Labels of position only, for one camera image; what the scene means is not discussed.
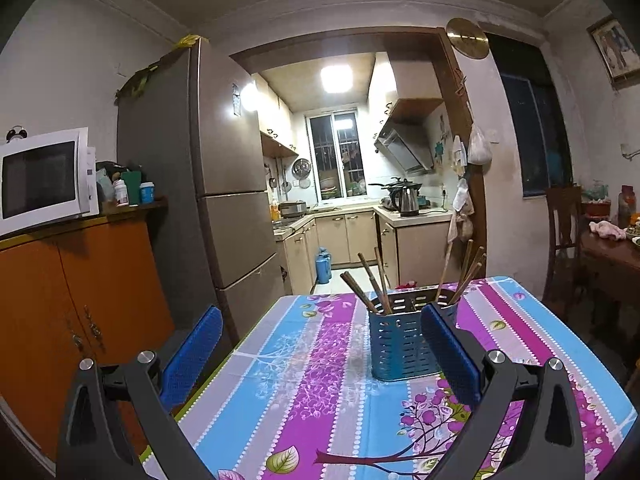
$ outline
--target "blue thermos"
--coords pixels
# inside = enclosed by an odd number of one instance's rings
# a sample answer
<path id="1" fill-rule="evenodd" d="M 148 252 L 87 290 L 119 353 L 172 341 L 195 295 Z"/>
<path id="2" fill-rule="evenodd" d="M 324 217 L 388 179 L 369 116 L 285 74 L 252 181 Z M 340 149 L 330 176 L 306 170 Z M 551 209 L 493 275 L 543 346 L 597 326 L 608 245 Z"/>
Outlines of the blue thermos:
<path id="1" fill-rule="evenodd" d="M 318 283 L 329 283 L 331 279 L 331 254 L 324 247 L 320 247 L 320 253 L 316 256 L 316 274 Z"/>

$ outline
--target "range hood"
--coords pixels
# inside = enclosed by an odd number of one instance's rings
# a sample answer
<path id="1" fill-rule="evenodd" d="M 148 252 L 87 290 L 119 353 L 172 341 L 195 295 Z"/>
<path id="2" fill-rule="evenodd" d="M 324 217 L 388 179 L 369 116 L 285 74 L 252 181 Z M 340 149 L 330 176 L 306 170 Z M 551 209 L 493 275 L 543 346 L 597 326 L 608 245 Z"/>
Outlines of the range hood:
<path id="1" fill-rule="evenodd" d="M 434 171 L 433 156 L 423 126 L 398 123 L 390 118 L 380 130 L 374 145 L 395 160 L 407 176 Z"/>

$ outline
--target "floral tablecloth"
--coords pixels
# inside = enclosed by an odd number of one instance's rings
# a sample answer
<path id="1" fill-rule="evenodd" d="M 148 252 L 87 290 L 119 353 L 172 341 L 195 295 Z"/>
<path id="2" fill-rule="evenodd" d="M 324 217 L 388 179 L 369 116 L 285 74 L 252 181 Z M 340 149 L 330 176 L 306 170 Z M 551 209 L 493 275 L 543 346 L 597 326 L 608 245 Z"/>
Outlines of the floral tablecloth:
<path id="1" fill-rule="evenodd" d="M 370 372 L 367 310 L 353 294 L 281 298 L 194 396 L 179 425 L 219 480 L 423 479 L 470 415 L 446 378 L 382 383 Z M 586 478 L 609 462 L 637 413 L 596 356 L 511 278 L 472 282 L 457 324 L 512 360 L 558 356 L 578 402 Z M 513 402 L 477 479 L 513 434 Z M 153 455 L 147 473 L 163 479 Z"/>

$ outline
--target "ceiling light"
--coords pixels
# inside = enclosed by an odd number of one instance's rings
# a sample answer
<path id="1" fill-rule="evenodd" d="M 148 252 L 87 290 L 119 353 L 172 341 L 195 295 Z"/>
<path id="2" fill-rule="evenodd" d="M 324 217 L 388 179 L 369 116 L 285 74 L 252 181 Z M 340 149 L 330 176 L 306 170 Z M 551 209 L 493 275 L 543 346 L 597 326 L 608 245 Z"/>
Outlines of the ceiling light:
<path id="1" fill-rule="evenodd" d="M 260 100 L 260 94 L 255 85 L 255 82 L 249 83 L 240 92 L 240 102 L 245 110 L 249 112 L 255 112 L 258 109 L 258 101 Z"/>
<path id="2" fill-rule="evenodd" d="M 353 128 L 353 121 L 351 119 L 340 119 L 334 123 L 336 130 L 351 130 Z"/>
<path id="3" fill-rule="evenodd" d="M 349 65 L 325 66 L 320 71 L 320 79 L 328 94 L 346 92 L 353 86 L 353 72 Z"/>

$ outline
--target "blue gripper pad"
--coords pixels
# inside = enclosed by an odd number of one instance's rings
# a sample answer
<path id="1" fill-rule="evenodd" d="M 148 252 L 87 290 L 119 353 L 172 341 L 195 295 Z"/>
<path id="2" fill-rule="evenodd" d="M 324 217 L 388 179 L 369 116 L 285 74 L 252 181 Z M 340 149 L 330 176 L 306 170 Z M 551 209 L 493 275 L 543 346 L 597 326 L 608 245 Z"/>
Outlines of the blue gripper pad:
<path id="1" fill-rule="evenodd" d="M 482 397 L 480 372 L 436 308 L 433 303 L 422 308 L 422 336 L 431 347 L 455 396 L 473 410 Z"/>
<path id="2" fill-rule="evenodd" d="M 220 339 L 222 324 L 220 311 L 214 306 L 209 307 L 164 367 L 159 397 L 167 411 L 186 402 Z"/>

